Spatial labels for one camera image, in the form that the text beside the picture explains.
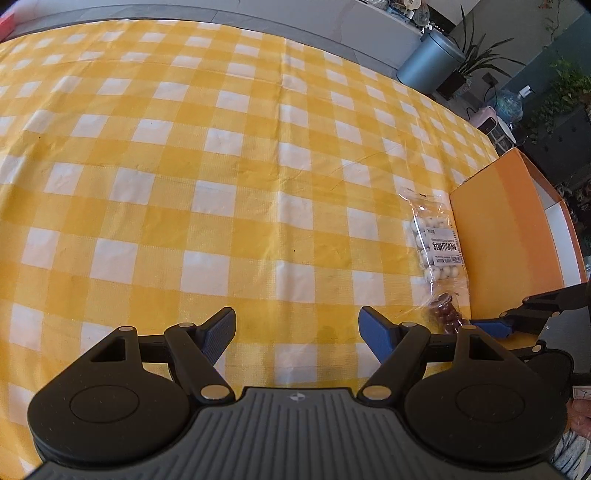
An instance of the circular mount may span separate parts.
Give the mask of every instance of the circular mount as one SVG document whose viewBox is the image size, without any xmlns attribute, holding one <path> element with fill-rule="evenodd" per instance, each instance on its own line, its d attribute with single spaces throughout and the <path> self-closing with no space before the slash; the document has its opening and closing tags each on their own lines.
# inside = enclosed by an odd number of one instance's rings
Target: circular mount
<svg viewBox="0 0 591 480">
<path fill-rule="evenodd" d="M 131 463 L 168 446 L 190 414 L 183 389 L 143 369 L 134 329 L 118 329 L 31 400 L 28 422 L 44 460 L 101 468 Z M 121 361 L 101 361 L 105 351 Z"/>
<path fill-rule="evenodd" d="M 431 450 L 466 465 L 498 469 L 546 458 L 566 424 L 564 402 L 481 333 L 460 330 L 453 367 L 410 389 L 409 427 Z"/>
</svg>

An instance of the gray trash can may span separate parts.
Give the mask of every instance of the gray trash can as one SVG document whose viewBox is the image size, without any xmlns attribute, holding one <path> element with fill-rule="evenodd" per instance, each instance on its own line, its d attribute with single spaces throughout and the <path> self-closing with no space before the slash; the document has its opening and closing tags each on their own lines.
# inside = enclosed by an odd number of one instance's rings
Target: gray trash can
<svg viewBox="0 0 591 480">
<path fill-rule="evenodd" d="M 462 51 L 437 30 L 425 33 L 419 47 L 400 67 L 400 83 L 425 95 L 433 93 L 466 60 Z"/>
</svg>

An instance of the plastic bag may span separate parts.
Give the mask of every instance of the plastic bag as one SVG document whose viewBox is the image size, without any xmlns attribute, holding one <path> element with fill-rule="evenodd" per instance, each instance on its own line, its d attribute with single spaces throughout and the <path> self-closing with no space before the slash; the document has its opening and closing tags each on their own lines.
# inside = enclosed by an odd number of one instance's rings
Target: plastic bag
<svg viewBox="0 0 591 480">
<path fill-rule="evenodd" d="M 441 200 L 412 190 L 400 196 L 413 211 L 408 234 L 414 238 L 417 261 L 430 292 L 424 307 L 442 333 L 457 333 L 468 323 L 456 293 L 467 288 L 467 275 L 452 211 Z"/>
</svg>

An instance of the person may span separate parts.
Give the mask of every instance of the person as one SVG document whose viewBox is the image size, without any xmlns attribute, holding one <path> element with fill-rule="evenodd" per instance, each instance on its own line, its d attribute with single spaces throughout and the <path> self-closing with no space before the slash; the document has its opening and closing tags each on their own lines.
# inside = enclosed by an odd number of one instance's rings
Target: person
<svg viewBox="0 0 591 480">
<path fill-rule="evenodd" d="M 591 439 L 591 400 L 569 400 L 568 424 L 551 463 L 570 480 L 587 478 L 586 463 Z"/>
</svg>

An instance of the green leaves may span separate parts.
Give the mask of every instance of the green leaves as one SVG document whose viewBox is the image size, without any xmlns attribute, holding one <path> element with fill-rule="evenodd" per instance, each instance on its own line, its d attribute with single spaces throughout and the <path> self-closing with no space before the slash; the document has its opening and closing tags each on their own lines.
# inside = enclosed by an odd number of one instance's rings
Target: green leaves
<svg viewBox="0 0 591 480">
<path fill-rule="evenodd" d="M 485 51 L 480 52 L 480 49 L 482 48 L 482 44 L 484 42 L 486 34 L 481 36 L 480 40 L 477 43 L 474 43 L 474 35 L 476 32 L 474 13 L 472 13 L 472 33 L 470 35 L 470 41 L 468 42 L 468 21 L 466 19 L 464 7 L 460 5 L 460 9 L 462 10 L 462 28 L 464 30 L 464 45 L 462 47 L 462 53 L 465 55 L 466 60 L 458 68 L 458 70 L 457 70 L 458 73 L 460 73 L 461 75 L 464 75 L 464 76 L 468 76 L 468 75 L 474 73 L 476 70 L 489 68 L 491 70 L 495 70 L 496 72 L 501 73 L 502 75 L 506 75 L 508 77 L 511 77 L 511 75 L 509 75 L 507 72 L 500 69 L 498 66 L 494 65 L 491 62 L 497 61 L 497 60 L 506 60 L 506 61 L 510 61 L 510 62 L 525 66 L 525 63 L 523 63 L 519 60 L 509 59 L 507 57 L 501 56 L 498 53 L 494 53 L 494 49 L 496 49 L 497 47 L 499 47 L 505 43 L 508 43 L 508 42 L 514 40 L 514 38 L 506 38 L 504 40 L 493 43 Z"/>
</svg>

